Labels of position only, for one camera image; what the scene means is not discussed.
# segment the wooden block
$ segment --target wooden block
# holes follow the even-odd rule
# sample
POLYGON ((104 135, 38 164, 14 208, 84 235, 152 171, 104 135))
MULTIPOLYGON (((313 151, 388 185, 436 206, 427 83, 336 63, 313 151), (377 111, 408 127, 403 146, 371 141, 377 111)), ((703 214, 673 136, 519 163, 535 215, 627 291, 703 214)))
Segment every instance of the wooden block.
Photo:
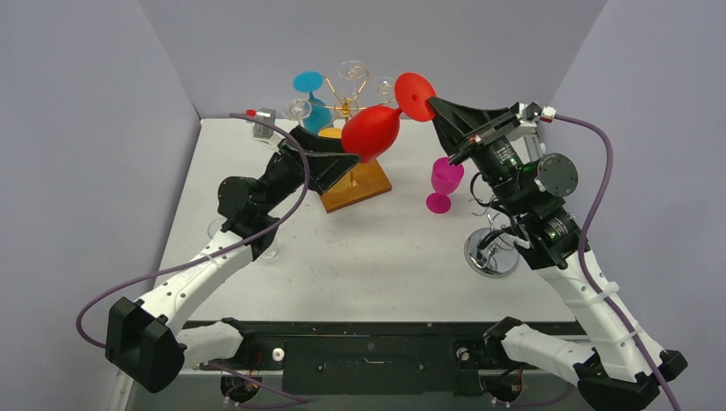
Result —
POLYGON ((358 164, 353 167, 352 172, 355 179, 355 184, 352 187, 335 193, 329 191, 320 196, 327 212, 340 210, 345 206, 359 203, 379 194, 388 193, 391 190, 388 176, 384 173, 384 169, 381 168, 378 160, 358 164))

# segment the white table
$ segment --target white table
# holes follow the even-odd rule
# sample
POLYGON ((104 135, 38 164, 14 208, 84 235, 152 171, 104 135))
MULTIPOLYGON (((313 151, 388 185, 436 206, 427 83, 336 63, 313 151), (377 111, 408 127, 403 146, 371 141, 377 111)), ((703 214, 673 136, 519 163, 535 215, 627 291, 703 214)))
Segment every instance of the white table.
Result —
MULTIPOLYGON (((277 121, 284 129, 296 123, 277 121)), ((252 140, 252 126, 235 119, 203 121, 167 242, 162 267, 190 260, 208 241, 219 216, 217 186, 227 176, 259 177, 272 152, 252 140)), ((515 143, 527 158, 524 143, 515 143)), ((503 279, 477 275, 463 244, 485 217, 468 209, 467 173, 451 195, 451 211, 425 207, 431 165, 444 155, 430 123, 403 121, 396 143, 380 158, 393 190, 326 214, 309 192, 277 232, 280 253, 232 276, 192 320, 248 321, 574 321, 557 294, 520 260, 503 279)), ((298 194, 272 215, 284 214, 298 194)), ((477 195, 489 198, 482 182, 477 195)))

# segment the gray wall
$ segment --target gray wall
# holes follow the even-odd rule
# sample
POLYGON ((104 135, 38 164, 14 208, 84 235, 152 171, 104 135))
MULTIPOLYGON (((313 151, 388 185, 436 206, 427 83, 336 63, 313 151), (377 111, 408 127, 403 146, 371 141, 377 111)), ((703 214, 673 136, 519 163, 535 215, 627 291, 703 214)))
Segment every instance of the gray wall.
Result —
MULTIPOLYGON (((673 383, 684 409, 723 409, 725 21, 721 0, 609 0, 553 100, 613 139, 591 243, 635 317, 689 360, 673 383)), ((582 221, 603 146, 564 123, 545 127, 544 139, 578 164, 570 205, 582 221)), ((653 409, 669 409, 664 396, 653 409)))
POLYGON ((224 116, 283 107, 302 70, 342 86, 349 59, 374 76, 419 71, 462 104, 550 101, 605 0, 139 3, 202 116, 224 116))
POLYGON ((134 0, 0 3, 0 409, 105 409, 74 316, 158 266, 199 122, 134 0))

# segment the purple cable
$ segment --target purple cable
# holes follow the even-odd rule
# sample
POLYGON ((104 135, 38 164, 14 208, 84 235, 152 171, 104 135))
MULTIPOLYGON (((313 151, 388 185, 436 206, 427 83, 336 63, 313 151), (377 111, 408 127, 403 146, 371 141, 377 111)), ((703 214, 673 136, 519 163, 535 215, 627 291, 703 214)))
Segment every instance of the purple cable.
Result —
MULTIPOLYGON (((587 231, 590 229, 590 226, 592 225, 592 220, 595 218, 595 213, 598 211, 598 208, 600 207, 600 203, 603 201, 603 196, 605 196, 605 190, 608 188, 608 184, 610 184, 610 176, 612 175, 612 168, 613 168, 613 148, 612 148, 612 142, 610 141, 610 138, 608 135, 600 129, 598 126, 585 122, 583 120, 573 118, 573 117, 567 117, 562 116, 560 114, 555 115, 556 120, 562 120, 563 122, 569 122, 572 124, 576 124, 578 126, 582 126, 584 128, 589 128, 591 131, 595 132, 600 139, 602 139, 603 143, 605 144, 605 153, 606 153, 606 159, 605 159, 605 172, 603 175, 603 181, 600 183, 600 189, 598 190, 598 194, 595 195, 595 200, 592 202, 592 206, 590 207, 590 211, 587 213, 587 218, 585 218, 585 222, 582 224, 582 230, 580 234, 580 240, 577 243, 577 258, 580 261, 580 267, 582 267, 582 272, 585 274, 585 279, 588 283, 590 283, 590 286, 592 289, 595 290, 596 293, 601 294, 603 292, 603 289, 598 285, 598 283, 595 282, 595 278, 592 276, 592 273, 587 269, 586 261, 585 261, 585 247, 587 243, 587 231)), ((646 362, 648 363, 648 366, 653 371, 653 375, 656 377, 656 380, 660 384, 661 387, 663 387, 663 392, 665 392, 665 395, 668 397, 668 401, 670 401, 670 405, 673 407, 675 411, 681 411, 681 406, 678 404, 678 401, 675 399, 675 394, 673 394, 673 391, 668 386, 668 382, 663 377, 663 374, 658 369, 658 366, 656 366, 655 361, 651 357, 651 355, 648 353, 648 350, 646 348, 646 345, 643 343, 642 338, 640 338, 640 335, 635 331, 635 327, 633 324, 628 320, 628 316, 625 315, 625 313, 622 311, 622 309, 610 298, 609 296, 606 296, 604 298, 604 301, 608 304, 608 306, 615 312, 617 317, 622 321, 622 323, 625 325, 625 328, 628 330, 629 333, 633 334, 633 341, 635 341, 635 346, 638 347, 638 350, 643 355, 643 357, 646 359, 646 362)))
MULTIPOLYGON (((247 375, 245 375, 245 374, 243 374, 241 372, 237 372, 237 371, 235 371, 232 368, 229 368, 227 366, 223 366, 222 364, 219 364, 219 363, 216 363, 216 362, 214 362, 214 363, 210 362, 209 365, 215 367, 219 371, 223 371, 223 372, 226 372, 228 374, 232 374, 232 375, 234 375, 237 378, 241 378, 241 379, 247 381, 248 383, 252 383, 252 384, 258 385, 259 388, 264 388, 264 389, 268 390, 269 392, 274 392, 275 394, 278 394, 279 396, 284 396, 285 398, 289 398, 289 399, 295 401, 295 402, 286 402, 284 404, 267 404, 267 405, 240 404, 240 408, 248 408, 248 409, 277 409, 277 408, 293 407, 295 405, 302 405, 302 404, 307 404, 307 403, 310 402, 310 400, 308 400, 306 398, 303 398, 301 396, 294 396, 292 394, 288 394, 287 392, 285 392, 283 390, 280 390, 277 387, 273 387, 271 385, 263 384, 263 383, 259 382, 258 380, 254 379, 252 377, 249 377, 249 376, 247 376, 247 375)), ((236 390, 239 387, 241 387, 241 385, 236 385, 236 386, 230 388, 229 390, 227 390, 227 393, 224 394, 224 396, 229 397, 229 395, 232 394, 232 391, 236 390)))
MULTIPOLYGON (((559 396, 556 396, 550 400, 546 401, 537 401, 537 402, 510 402, 509 407, 510 408, 528 408, 528 407, 549 407, 550 405, 555 405, 561 401, 563 401, 565 398, 567 398, 570 394, 574 392, 574 385, 568 384, 568 388, 559 396)), ((493 398, 495 401, 497 401, 497 404, 501 405, 507 405, 507 402, 502 401, 496 397, 494 397, 491 393, 488 393, 491 398, 493 398)))
MULTIPOLYGON (((209 256, 212 258, 222 255, 224 253, 227 253, 230 250, 234 250, 236 248, 246 246, 247 244, 251 243, 252 241, 257 240, 261 236, 271 232, 274 229, 277 229, 277 227, 279 227, 280 224, 287 221, 287 219, 290 218, 293 215, 293 213, 295 213, 297 211, 298 208, 300 208, 300 206, 302 205, 302 200, 305 199, 305 195, 307 194, 307 189, 310 186, 310 164, 307 162, 307 157, 303 153, 304 150, 303 150, 302 146, 300 145, 300 143, 297 142, 297 140, 295 140, 295 138, 292 135, 290 135, 288 132, 286 132, 285 130, 283 130, 282 128, 279 128, 278 126, 276 126, 274 124, 268 124, 268 123, 262 122, 262 120, 258 120, 254 117, 250 117, 250 116, 247 116, 244 114, 230 114, 229 117, 239 118, 241 120, 245 120, 248 122, 254 122, 263 127, 272 129, 273 131, 277 132, 282 137, 284 137, 285 140, 288 142, 288 144, 290 144, 295 150, 297 150, 300 153, 300 157, 302 160, 302 169, 303 169, 302 193, 300 194, 300 197, 298 197, 295 204, 290 208, 290 210, 288 212, 286 212, 285 215, 280 217, 279 220, 277 220, 275 223, 270 225, 270 227, 267 227, 266 229, 262 229, 260 232, 255 233, 254 235, 250 235, 249 237, 245 238, 242 241, 237 242, 236 244, 232 244, 229 247, 223 248, 214 253, 210 253, 209 256)), ((107 289, 106 291, 104 291, 103 293, 98 295, 93 300, 90 300, 88 302, 88 304, 86 304, 83 308, 81 308, 80 312, 78 313, 78 316, 75 318, 75 330, 78 331, 78 334, 80 335, 81 338, 86 340, 91 345, 95 345, 96 347, 99 347, 99 348, 106 348, 105 344, 103 344, 99 340, 96 340, 95 338, 89 336, 86 333, 86 331, 83 330, 83 317, 86 315, 88 310, 90 310, 93 306, 98 304, 99 301, 103 300, 104 298, 108 297, 109 295, 114 294, 116 291, 125 289, 126 287, 129 287, 136 283, 141 283, 142 281, 146 281, 146 280, 150 280, 152 278, 162 276, 164 274, 170 274, 172 272, 186 270, 188 268, 194 267, 195 265, 204 263, 206 261, 209 261, 209 259, 207 257, 203 257, 200 259, 194 259, 192 261, 189 261, 188 263, 170 267, 170 268, 167 268, 167 269, 164 269, 161 271, 157 271, 157 272, 152 272, 152 273, 146 274, 144 276, 134 278, 133 280, 128 280, 125 283, 118 284, 117 286, 112 287, 110 289, 107 289)))

